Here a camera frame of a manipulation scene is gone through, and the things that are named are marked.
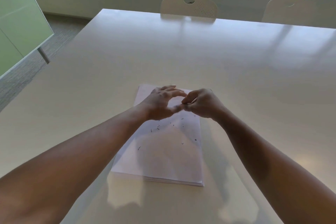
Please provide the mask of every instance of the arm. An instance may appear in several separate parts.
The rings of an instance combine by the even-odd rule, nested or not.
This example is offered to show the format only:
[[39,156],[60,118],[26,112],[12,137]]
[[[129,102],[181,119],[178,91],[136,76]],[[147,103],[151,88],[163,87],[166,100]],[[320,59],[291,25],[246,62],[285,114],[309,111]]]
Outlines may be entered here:
[[212,90],[191,91],[181,106],[221,125],[246,170],[285,224],[335,223],[336,195],[233,115]]
[[147,120],[181,110],[168,101],[186,96],[175,86],[17,167],[0,179],[0,223],[59,223],[129,137]]

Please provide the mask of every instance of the person's left arm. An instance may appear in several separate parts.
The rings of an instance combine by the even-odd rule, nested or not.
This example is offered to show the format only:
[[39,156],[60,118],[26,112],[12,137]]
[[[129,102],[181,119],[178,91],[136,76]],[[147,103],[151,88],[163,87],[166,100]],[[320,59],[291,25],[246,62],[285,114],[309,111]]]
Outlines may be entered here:
[[118,150],[147,120],[179,112],[168,101],[186,96],[156,88],[139,105],[66,140],[0,179],[0,223],[59,223]]

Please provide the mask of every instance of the white chair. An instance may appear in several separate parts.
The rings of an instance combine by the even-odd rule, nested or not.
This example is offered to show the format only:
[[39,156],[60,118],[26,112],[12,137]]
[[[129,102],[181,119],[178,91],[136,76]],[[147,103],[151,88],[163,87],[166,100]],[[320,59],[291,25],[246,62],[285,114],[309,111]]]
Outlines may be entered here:
[[161,14],[217,18],[218,8],[212,0],[163,0]]
[[310,0],[271,0],[268,2],[262,22],[310,26],[316,13],[316,5]]

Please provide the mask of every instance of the white table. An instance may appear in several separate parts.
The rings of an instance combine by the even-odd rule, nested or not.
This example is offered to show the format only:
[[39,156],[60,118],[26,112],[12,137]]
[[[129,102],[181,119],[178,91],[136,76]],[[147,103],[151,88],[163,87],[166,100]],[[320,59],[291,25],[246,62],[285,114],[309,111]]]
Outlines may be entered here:
[[[335,39],[334,29],[102,10],[0,113],[0,175],[131,107],[140,83],[176,83],[212,88],[336,191]],[[204,188],[119,177],[110,164],[64,223],[278,223],[224,131],[205,119],[201,129]]]

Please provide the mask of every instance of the gray carpet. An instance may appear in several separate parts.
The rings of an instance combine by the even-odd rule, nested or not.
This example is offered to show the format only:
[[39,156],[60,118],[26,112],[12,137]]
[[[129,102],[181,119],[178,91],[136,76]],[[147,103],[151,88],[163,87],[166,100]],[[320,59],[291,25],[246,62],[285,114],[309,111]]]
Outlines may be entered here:
[[[90,20],[45,14],[55,35],[42,48],[51,62]],[[32,81],[47,64],[38,51],[31,53],[0,80],[0,112]]]

